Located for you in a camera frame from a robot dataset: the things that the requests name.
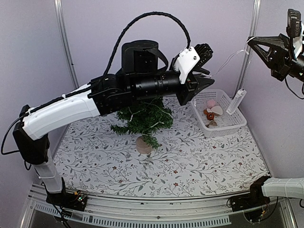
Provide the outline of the white plastic basket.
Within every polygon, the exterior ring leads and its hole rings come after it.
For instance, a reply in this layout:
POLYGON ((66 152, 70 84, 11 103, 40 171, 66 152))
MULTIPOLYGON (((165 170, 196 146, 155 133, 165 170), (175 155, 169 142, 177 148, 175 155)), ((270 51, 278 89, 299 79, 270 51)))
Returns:
POLYGON ((190 105, 206 137, 217 137, 236 133, 247 121, 237 109, 228 114, 230 97, 220 89, 205 89, 197 94, 190 105))

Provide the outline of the red ball ornament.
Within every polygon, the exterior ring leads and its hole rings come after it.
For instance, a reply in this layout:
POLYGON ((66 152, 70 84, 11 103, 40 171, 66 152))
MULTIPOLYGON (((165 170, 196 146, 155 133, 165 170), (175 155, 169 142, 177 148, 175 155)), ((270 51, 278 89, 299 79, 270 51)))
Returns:
POLYGON ((214 120, 215 115, 214 115, 213 113, 207 113, 207 114, 206 114, 206 117, 207 117, 208 120, 211 120, 211 121, 212 121, 212 120, 214 120))

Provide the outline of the small green christmas tree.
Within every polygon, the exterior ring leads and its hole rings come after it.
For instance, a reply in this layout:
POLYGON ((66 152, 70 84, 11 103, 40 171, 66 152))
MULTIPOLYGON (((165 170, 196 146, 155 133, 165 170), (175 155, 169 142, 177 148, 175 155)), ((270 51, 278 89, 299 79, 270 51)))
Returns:
POLYGON ((154 150, 160 147, 155 136, 157 131, 170 129, 173 125, 172 111, 165 107, 162 96, 139 101, 136 105, 117 111, 116 116, 123 125, 111 125, 114 133, 139 134, 143 142, 154 150))

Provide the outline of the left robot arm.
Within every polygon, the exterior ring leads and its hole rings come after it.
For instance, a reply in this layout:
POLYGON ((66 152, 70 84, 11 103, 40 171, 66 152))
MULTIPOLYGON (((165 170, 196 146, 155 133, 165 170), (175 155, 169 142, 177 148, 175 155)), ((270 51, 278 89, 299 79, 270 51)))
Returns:
POLYGON ((191 45, 189 32, 177 17, 159 11, 144 13, 122 30, 101 76, 37 107, 23 106, 6 132, 13 135, 17 152, 36 169, 53 200, 60 206, 67 206, 71 197, 64 191, 65 183, 49 156, 48 134, 73 122, 105 116, 141 100, 164 95, 174 94, 179 103, 185 105, 214 83, 203 68, 211 56, 209 45, 191 45), (171 62, 155 41, 121 44, 127 30, 149 16, 170 18, 186 36, 186 47, 171 62))

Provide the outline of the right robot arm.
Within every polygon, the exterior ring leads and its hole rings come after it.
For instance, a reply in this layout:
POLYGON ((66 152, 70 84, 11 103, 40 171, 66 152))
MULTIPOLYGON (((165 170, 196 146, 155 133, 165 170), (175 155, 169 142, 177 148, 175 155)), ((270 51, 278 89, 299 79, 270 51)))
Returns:
POLYGON ((241 109, 270 170, 246 195, 249 207, 267 197, 304 197, 304 42, 279 34, 249 37, 251 63, 241 109))

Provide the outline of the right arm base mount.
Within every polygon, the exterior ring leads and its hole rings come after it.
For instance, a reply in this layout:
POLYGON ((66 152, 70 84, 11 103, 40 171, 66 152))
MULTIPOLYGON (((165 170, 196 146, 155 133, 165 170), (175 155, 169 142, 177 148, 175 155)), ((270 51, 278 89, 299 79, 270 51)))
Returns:
POLYGON ((261 222, 266 215, 270 201, 269 197, 248 193, 230 197, 226 206, 233 212, 243 211, 248 222, 257 223, 261 222))

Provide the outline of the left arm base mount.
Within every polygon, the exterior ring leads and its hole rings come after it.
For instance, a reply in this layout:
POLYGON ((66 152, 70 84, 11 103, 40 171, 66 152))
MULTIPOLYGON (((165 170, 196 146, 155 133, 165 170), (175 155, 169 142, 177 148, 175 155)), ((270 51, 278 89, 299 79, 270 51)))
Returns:
POLYGON ((82 193, 75 194, 65 191, 61 193, 47 193, 46 202, 64 209, 84 211, 87 204, 87 196, 82 193))

